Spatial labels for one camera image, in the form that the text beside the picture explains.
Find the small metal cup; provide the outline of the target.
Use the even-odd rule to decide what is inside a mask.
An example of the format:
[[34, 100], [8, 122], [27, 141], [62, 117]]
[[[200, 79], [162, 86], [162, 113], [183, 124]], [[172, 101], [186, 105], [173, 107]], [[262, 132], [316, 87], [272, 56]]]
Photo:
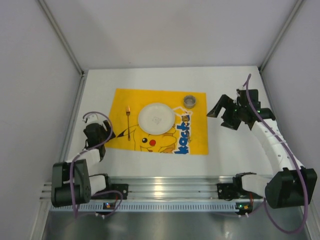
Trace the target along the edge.
[[193, 95], [186, 95], [184, 98], [183, 98], [183, 105], [185, 108], [187, 109], [192, 109], [195, 107], [197, 103], [197, 99], [195, 96]]

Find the copper fork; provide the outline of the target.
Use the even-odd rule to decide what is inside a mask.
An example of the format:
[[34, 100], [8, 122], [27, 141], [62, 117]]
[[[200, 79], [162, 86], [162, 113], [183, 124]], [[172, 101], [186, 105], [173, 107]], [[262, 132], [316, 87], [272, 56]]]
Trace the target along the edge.
[[128, 139], [128, 141], [130, 141], [131, 140], [131, 135], [130, 135], [130, 114], [131, 114], [131, 109], [130, 109], [129, 105], [125, 108], [125, 113], [126, 113], [126, 116], [127, 116], [127, 139]]

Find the copper spoon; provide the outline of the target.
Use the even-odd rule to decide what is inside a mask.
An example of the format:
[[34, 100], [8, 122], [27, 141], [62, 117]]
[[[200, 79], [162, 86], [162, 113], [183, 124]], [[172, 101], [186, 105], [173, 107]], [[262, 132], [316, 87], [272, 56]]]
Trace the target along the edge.
[[187, 142], [190, 143], [191, 142], [191, 134], [190, 134], [190, 128], [189, 128], [189, 120], [190, 118], [187, 115], [183, 115], [181, 117], [182, 122], [184, 123], [184, 137], [187, 138]]

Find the yellow Pikachu placemat cloth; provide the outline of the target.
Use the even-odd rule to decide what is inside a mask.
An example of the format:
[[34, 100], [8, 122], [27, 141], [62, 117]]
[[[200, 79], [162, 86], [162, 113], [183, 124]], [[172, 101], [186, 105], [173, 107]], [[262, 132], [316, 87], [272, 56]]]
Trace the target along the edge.
[[107, 148], [176, 155], [207, 155], [207, 96], [204, 92], [146, 89], [115, 91]]

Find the white round plate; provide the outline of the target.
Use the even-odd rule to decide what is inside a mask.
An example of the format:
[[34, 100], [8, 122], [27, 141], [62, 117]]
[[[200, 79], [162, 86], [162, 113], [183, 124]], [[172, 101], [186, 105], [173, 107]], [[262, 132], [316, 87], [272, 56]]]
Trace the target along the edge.
[[162, 135], [175, 123], [174, 111], [164, 103], [146, 105], [138, 114], [138, 125], [147, 134]]

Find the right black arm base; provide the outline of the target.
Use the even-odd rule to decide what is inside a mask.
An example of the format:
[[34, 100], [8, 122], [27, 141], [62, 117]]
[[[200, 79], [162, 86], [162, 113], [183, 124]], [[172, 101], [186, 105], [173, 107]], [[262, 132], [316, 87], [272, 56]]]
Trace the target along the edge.
[[216, 185], [219, 200], [232, 201], [237, 199], [250, 199], [253, 194], [233, 183], [218, 183]]

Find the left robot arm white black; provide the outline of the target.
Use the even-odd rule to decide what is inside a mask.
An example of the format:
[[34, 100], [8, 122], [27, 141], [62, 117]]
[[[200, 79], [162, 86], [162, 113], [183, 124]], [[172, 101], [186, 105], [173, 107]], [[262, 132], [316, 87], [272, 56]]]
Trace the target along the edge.
[[51, 203], [54, 207], [88, 203], [96, 193], [110, 189], [111, 182], [106, 173], [93, 173], [106, 154], [104, 145], [95, 146], [108, 137], [114, 138], [115, 134], [107, 120], [103, 124], [88, 123], [83, 132], [85, 152], [76, 161], [70, 159], [52, 167]]

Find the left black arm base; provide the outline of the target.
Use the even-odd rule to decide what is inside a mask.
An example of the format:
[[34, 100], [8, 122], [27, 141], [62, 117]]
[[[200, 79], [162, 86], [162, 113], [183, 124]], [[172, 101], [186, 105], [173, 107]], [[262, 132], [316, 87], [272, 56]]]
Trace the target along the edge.
[[129, 185], [125, 183], [112, 183], [109, 188], [98, 191], [91, 198], [93, 200], [115, 200], [121, 199], [119, 192], [122, 194], [122, 198], [126, 200], [129, 193]]

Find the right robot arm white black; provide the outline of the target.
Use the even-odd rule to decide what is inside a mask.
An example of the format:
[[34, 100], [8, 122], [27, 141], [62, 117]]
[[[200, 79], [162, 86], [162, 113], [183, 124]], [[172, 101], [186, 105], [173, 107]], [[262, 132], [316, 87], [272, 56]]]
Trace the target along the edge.
[[217, 118], [224, 109], [221, 126], [237, 130], [245, 123], [262, 146], [272, 169], [272, 178], [253, 172], [236, 174], [232, 181], [238, 191], [254, 193], [266, 199], [273, 209], [310, 204], [318, 179], [313, 168], [300, 163], [281, 135], [276, 117], [269, 108], [262, 108], [256, 89], [237, 90], [237, 98], [223, 94], [207, 114]]

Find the aluminium rail frame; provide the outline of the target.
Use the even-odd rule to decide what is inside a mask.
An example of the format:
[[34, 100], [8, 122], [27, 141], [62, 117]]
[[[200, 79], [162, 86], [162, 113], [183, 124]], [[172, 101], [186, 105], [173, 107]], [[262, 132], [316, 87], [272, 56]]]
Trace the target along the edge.
[[205, 177], [112, 177], [113, 184], [128, 184], [132, 201], [213, 200], [217, 184], [231, 184], [232, 176]]

